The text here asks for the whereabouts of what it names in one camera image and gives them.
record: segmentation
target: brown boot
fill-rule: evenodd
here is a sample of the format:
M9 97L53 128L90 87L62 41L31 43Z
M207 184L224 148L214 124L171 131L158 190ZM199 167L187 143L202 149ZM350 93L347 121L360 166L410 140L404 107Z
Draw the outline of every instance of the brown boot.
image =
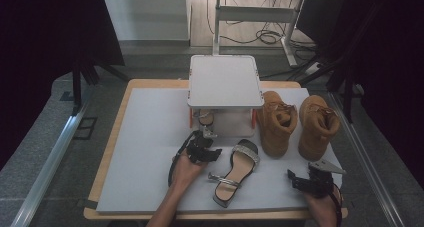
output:
M278 93L264 93L264 106L258 110L257 119L261 131L264 152L272 157L281 157L287 152L289 138L297 125L297 110L285 104Z
M309 96L303 101L299 115L303 127L299 153L309 161L317 161L324 155L330 139L339 130L339 116L317 95Z

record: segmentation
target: wall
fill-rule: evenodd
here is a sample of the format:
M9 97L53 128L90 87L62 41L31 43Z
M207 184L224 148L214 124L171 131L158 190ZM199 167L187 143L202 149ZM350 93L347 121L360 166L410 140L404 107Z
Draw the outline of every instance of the wall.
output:
M186 0L105 0L118 40L189 40Z

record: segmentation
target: floor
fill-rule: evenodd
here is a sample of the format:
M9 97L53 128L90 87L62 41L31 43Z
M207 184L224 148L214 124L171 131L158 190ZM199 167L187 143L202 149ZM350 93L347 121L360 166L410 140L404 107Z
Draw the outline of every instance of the floor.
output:
M201 43L191 47L123 44L121 49L126 66L116 68L130 78L149 79L187 79L191 56L207 55L212 51L210 45ZM261 80L287 80L296 71L288 65L281 46L228 47L223 43L221 50L221 54L254 56ZM297 60L302 63L303 58L311 55L312 53L305 52L304 55L297 56ZM69 143L48 189L42 195L38 208L34 210L30 226L142 225L137 221L92 221L83 216L85 200L91 190L126 88L126 82L116 76L101 68L97 68L97 72L100 75L99 84L87 86L83 83L84 93L92 91L84 118L96 120L94 129L91 134L84 128L76 131L74 137L80 138L73 138ZM330 103L331 99L325 88L328 77L329 75L324 75L304 87L310 94L318 94ZM0 226L10 226L13 223L69 119L73 108L72 98L67 98L72 96L71 80L71 75L67 74L54 82L52 95L45 109L0 172ZM398 226L424 226L424 191L366 115L360 104L360 97L353 100L352 118L352 126L401 216L403 224ZM368 170L359 161L360 157L349 138L349 131L342 128L331 142L341 165L348 172L343 177L341 190L345 199L344 207L348 208L349 215L342 226L390 226L384 203L378 198L378 191L373 189ZM243 224L285 226L287 222L246 221ZM305 226L316 225L308 220Z

